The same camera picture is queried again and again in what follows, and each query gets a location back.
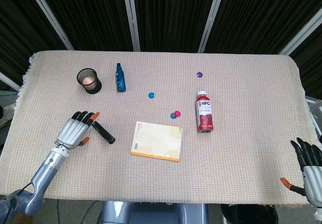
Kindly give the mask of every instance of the notebook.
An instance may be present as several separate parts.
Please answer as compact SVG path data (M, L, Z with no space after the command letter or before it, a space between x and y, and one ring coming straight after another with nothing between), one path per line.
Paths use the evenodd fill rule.
M179 161L181 139L180 127L136 122L131 154Z

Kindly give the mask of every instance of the metal robotic arm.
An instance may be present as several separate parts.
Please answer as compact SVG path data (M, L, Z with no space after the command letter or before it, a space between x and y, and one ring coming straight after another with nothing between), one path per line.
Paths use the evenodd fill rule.
M84 138L84 136L100 113L87 113L87 111L76 112L60 131L55 142L56 146L31 179L30 184L34 187L34 193L24 190L27 185L0 201L0 223L5 223L17 212L23 215L33 215L38 211L45 191L68 157L68 151L85 145L89 141L89 138Z
M308 202L316 207L316 222L322 224L322 151L299 137L296 140L298 143L291 141L291 144L302 171L304 188L290 184L285 178L281 178L281 181L289 190L306 196Z

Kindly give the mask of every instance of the white bottle cap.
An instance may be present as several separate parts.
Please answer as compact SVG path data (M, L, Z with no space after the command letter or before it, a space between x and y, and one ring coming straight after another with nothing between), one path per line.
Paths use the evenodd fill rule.
M205 91L200 91L200 92L197 93L197 96L199 96L199 95L206 95L206 94L207 93Z

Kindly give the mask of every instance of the dark background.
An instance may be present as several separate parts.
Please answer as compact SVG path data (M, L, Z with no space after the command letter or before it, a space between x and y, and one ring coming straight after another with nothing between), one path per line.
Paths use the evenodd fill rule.
M124 0L46 0L75 50L132 51ZM22 84L29 57L65 49L35 0L0 0L0 72ZM212 0L135 0L141 51L198 51ZM222 0L205 53L278 54L322 0ZM322 99L322 26L290 55Z

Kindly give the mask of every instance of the beige tablecloth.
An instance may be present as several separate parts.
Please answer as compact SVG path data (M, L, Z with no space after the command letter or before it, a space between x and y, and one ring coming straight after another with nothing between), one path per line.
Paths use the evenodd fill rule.
M127 91L115 87L122 64ZM98 73L102 90L87 94L79 70ZM203 77L196 77L197 72ZM214 131L197 133L194 103L205 90ZM155 92L155 98L148 97ZM289 141L317 142L294 61L282 55L44 51L31 58L0 159L0 192L30 181L64 123L76 111L100 111L116 142L94 129L69 151L46 197L193 203L307 203L279 178L302 185ZM173 120L170 113L181 111ZM130 154L136 121L180 126L179 162Z

